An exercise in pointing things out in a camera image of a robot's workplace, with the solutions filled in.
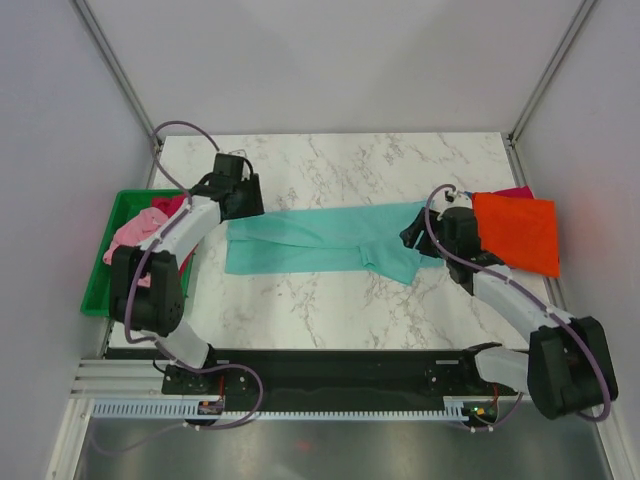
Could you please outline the teal t shirt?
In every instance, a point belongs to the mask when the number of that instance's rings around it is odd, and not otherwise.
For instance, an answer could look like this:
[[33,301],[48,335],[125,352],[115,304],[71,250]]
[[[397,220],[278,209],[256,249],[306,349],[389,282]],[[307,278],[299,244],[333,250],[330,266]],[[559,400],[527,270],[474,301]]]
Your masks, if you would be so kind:
[[289,210],[232,220],[225,272],[233,275],[371,271],[403,285],[443,261],[405,247],[400,233],[422,202]]

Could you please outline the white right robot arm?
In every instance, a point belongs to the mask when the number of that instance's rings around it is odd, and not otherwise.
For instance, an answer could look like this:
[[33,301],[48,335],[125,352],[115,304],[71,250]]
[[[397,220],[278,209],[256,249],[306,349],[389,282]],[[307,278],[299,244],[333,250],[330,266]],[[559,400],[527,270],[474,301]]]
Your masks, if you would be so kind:
[[601,323],[556,308],[516,281],[509,266],[482,249],[470,208],[422,208],[400,238],[407,248],[443,259],[454,283],[528,343],[526,352],[498,344],[468,348],[471,360],[457,371],[465,391],[477,394],[498,383],[528,395],[548,419],[584,416],[594,407],[602,409],[594,421],[609,416],[619,388]]

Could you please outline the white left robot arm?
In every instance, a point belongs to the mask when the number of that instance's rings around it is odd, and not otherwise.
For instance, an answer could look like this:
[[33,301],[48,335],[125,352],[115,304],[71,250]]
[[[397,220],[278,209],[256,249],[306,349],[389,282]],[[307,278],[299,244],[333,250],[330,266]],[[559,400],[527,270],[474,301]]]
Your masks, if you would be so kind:
[[219,382],[213,347],[183,319],[180,267],[198,244],[224,222],[265,213],[259,175],[243,156],[218,153],[213,169],[190,189],[177,211],[135,246],[112,254],[109,317],[123,325],[131,344],[152,342],[186,369],[185,382],[208,393]]

